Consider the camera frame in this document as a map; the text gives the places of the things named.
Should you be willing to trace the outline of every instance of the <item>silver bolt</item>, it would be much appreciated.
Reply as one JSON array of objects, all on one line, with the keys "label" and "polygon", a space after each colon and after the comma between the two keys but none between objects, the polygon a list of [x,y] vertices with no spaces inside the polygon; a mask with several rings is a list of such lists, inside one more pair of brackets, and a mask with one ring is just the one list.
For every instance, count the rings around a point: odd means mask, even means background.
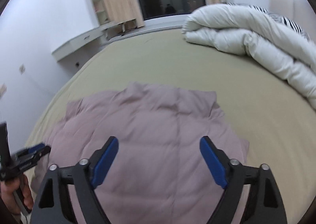
[{"label": "silver bolt", "polygon": [[267,165],[267,164],[261,165],[261,168],[264,169],[265,171],[270,169],[269,165]]},{"label": "silver bolt", "polygon": [[50,167],[49,167],[49,169],[51,170],[51,171],[54,171],[54,170],[56,170],[57,169],[57,165],[56,164],[52,164]]},{"label": "silver bolt", "polygon": [[80,165],[86,165],[88,162],[89,162],[88,159],[81,159],[81,160],[79,161],[79,164],[80,164]]},{"label": "silver bolt", "polygon": [[231,159],[230,163],[231,163],[231,165],[238,165],[239,161],[237,159]]}]

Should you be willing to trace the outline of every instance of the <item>beige bed sheet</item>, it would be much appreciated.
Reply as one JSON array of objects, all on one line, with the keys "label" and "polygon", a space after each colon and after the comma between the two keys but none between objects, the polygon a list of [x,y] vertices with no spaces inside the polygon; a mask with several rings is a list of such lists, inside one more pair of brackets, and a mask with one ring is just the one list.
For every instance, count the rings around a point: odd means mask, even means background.
[{"label": "beige bed sheet", "polygon": [[130,81],[216,91],[226,120],[250,142],[248,165],[271,166],[289,224],[304,215],[316,195],[315,111],[250,58],[189,44],[178,29],[121,40],[95,55],[56,94],[26,145],[42,140],[64,116],[67,102],[122,90]]}]

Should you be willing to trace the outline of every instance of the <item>electrical socket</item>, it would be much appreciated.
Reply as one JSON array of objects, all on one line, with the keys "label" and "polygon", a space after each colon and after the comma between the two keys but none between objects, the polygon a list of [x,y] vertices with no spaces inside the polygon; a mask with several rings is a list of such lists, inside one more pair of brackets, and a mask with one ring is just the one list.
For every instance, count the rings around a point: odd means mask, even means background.
[{"label": "electrical socket", "polygon": [[6,92],[7,92],[7,86],[5,84],[2,84],[2,86],[0,87],[0,98],[2,98],[2,96]]},{"label": "electrical socket", "polygon": [[20,71],[21,74],[24,74],[24,72],[25,72],[24,64],[19,67],[19,71]]}]

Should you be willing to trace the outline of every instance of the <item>blue gripper pad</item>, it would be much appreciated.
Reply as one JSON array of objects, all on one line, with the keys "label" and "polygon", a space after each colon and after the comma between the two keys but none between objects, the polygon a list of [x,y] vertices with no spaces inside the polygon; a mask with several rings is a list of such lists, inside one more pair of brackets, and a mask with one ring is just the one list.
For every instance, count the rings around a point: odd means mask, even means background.
[{"label": "blue gripper pad", "polygon": [[103,183],[118,150],[119,141],[117,138],[114,138],[94,167],[93,178],[91,180],[91,185],[94,189]]},{"label": "blue gripper pad", "polygon": [[36,145],[36,146],[34,146],[34,147],[32,147],[32,148],[29,148],[29,149],[28,149],[28,153],[29,153],[29,154],[32,154],[32,153],[34,153],[35,151],[40,150],[40,149],[42,149],[42,148],[44,148],[44,147],[45,147],[45,144],[44,144],[44,143],[40,143],[40,144],[38,144],[38,145]]},{"label": "blue gripper pad", "polygon": [[211,174],[215,180],[215,183],[222,187],[222,189],[226,189],[228,182],[226,179],[225,168],[217,158],[216,154],[213,152],[205,138],[201,138],[200,140],[200,151],[201,154],[211,171]]}]

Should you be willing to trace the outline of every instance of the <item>headboard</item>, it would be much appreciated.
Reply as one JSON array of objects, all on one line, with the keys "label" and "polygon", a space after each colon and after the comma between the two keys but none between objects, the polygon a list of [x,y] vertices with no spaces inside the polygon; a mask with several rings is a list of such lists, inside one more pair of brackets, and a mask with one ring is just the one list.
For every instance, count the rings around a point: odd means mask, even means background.
[{"label": "headboard", "polygon": [[308,1],[270,0],[269,10],[298,23],[316,43],[316,14]]}]

